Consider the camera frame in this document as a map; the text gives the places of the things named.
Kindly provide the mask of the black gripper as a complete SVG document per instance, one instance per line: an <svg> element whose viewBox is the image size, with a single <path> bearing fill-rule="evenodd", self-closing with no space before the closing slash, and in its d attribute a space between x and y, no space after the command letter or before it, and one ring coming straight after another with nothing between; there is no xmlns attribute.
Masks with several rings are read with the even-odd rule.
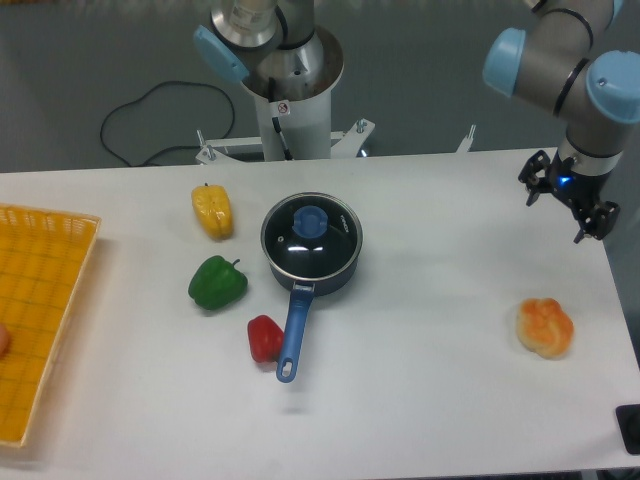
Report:
<svg viewBox="0 0 640 480"><path fill-rule="evenodd" d="M590 176L571 169L575 161L562 160L556 153L552 162L543 150L537 151L524 164L518 181L528 194L526 205L532 206L541 194L552 194L572 210L579 231L574 243L585 238L603 240L614 228L620 206L612 201L600 201L600 192L608 174Z"/></svg>

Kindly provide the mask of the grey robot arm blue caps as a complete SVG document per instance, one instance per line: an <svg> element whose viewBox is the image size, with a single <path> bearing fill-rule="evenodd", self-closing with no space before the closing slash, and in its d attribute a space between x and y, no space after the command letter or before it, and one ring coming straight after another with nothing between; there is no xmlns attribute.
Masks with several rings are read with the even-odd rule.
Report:
<svg viewBox="0 0 640 480"><path fill-rule="evenodd" d="M520 172L528 198L550 194L566 205L580 238L605 238L619 206L600 192L639 121L639 57L588 52L614 22L618 1L532 1L538 24L507 29L491 46L485 83L549 111L567 124L554 156L537 153ZM346 158L372 131L359 121L338 141L331 138L331 92L339 82L343 52L318 26L310 1L218 1L210 25L193 41L220 77L254 98L266 160Z"/></svg>

